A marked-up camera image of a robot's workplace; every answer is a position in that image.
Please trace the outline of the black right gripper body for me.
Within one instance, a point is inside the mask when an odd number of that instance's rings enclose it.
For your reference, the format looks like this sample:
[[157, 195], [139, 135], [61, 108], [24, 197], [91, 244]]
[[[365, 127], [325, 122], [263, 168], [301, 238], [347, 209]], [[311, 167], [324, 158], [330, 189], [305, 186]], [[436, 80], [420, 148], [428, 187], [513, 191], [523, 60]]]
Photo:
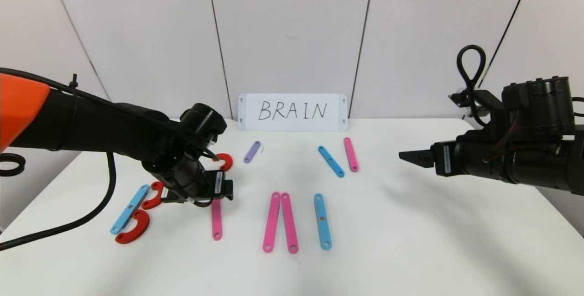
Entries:
[[455, 140], [436, 142], [430, 147], [436, 175], [470, 175], [506, 182], [503, 157], [484, 162], [495, 144], [496, 140], [489, 136], [457, 136]]

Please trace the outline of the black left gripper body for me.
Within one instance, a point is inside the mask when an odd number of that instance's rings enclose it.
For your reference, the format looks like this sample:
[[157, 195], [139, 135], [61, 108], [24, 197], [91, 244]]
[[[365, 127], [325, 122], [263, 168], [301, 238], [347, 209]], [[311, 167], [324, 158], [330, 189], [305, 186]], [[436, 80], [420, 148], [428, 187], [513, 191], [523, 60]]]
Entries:
[[200, 161], [185, 156], [174, 166], [175, 184], [188, 200], [221, 199], [225, 196], [224, 178], [223, 171], [207, 171]]

